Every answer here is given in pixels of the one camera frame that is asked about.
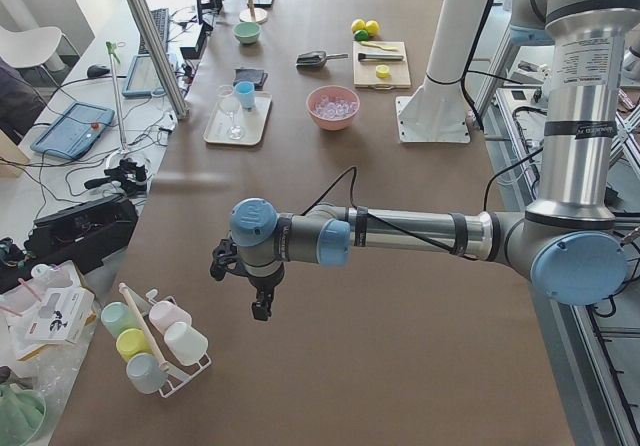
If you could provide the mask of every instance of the computer mouse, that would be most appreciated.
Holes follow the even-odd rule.
[[[108,74],[111,70],[106,66],[101,66],[99,64],[93,64],[89,66],[87,69],[87,78],[99,78],[100,76],[104,76]]]

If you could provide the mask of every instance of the pink straw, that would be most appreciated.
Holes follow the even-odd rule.
[[[22,279],[22,278],[18,278],[18,282],[24,286],[25,288],[27,288],[27,291],[29,291],[31,294],[33,294],[33,297],[36,298],[39,302],[42,302],[42,298],[40,297],[40,295],[38,293],[36,293],[33,288],[31,286],[29,286],[27,284],[27,282]]]
[[[0,304],[0,309],[2,309],[3,311],[6,311],[7,313],[15,314],[16,316],[22,317],[22,315],[19,312],[17,312],[15,309],[11,309],[8,306],[3,306]]]

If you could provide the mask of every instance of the person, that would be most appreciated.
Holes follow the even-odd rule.
[[[0,130],[18,144],[45,106],[37,91],[0,58]]]

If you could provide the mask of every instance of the white box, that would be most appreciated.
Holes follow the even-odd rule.
[[[27,328],[25,340],[44,344],[76,343],[92,314],[93,298],[93,293],[84,288],[49,288]]]

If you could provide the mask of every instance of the label on robot arm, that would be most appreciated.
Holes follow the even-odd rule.
[[[599,85],[616,89],[622,61],[622,55],[617,52],[624,49],[624,46],[620,47],[621,41],[624,42],[624,38],[616,36],[557,45],[553,55],[551,90]]]

